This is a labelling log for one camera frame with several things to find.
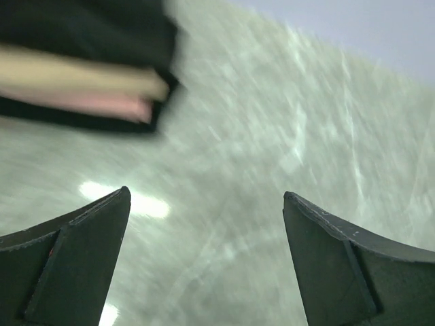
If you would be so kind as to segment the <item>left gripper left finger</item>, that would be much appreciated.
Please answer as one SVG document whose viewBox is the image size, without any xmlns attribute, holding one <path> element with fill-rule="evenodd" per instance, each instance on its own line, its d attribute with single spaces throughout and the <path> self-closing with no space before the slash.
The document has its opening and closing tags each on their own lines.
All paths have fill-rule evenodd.
<svg viewBox="0 0 435 326">
<path fill-rule="evenodd" d="M 127 187 L 1 237 L 2 325 L 98 325 L 131 210 Z"/>
</svg>

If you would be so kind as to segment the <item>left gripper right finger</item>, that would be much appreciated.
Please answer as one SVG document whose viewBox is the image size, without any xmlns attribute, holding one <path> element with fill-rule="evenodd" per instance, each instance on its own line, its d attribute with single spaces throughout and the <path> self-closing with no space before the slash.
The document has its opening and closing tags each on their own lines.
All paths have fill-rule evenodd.
<svg viewBox="0 0 435 326">
<path fill-rule="evenodd" d="M 352 224 L 294 192 L 283 219 L 310 326 L 433 325 L 434 252 Z"/>
</svg>

